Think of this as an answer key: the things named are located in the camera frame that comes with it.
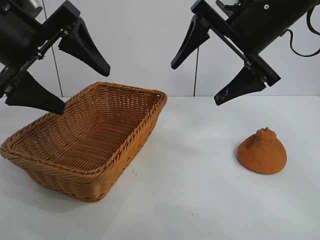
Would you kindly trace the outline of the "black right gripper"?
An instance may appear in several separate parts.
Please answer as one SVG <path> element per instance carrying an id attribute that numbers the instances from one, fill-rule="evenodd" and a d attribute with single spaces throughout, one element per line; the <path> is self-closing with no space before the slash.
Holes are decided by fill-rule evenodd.
<path id="1" fill-rule="evenodd" d="M 286 28 L 283 0 L 257 0 L 255 6 L 242 7 L 224 20 L 206 1 L 197 0 L 191 11 L 198 17 L 191 19 L 186 36 L 177 54 L 171 61 L 171 68 L 177 69 L 188 56 L 207 41 L 209 29 L 222 39 L 247 66 L 215 96 L 214 101 L 220 106 L 237 97 L 261 92 L 273 86 L 281 78 L 259 56 L 268 45 L 278 38 Z"/>

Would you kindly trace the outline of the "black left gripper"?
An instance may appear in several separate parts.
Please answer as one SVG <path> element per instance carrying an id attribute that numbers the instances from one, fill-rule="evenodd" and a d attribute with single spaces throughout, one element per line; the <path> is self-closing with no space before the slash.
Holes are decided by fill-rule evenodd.
<path id="1" fill-rule="evenodd" d="M 44 10 L 39 0 L 2 0 L 0 2 L 0 94 L 25 72 L 35 60 L 63 37 L 59 50 L 77 58 L 104 77 L 111 66 L 94 44 L 80 11 L 68 0 L 44 22 L 37 16 Z M 29 72 L 7 95 L 8 106 L 30 107 L 62 115 L 65 103 L 40 85 Z"/>

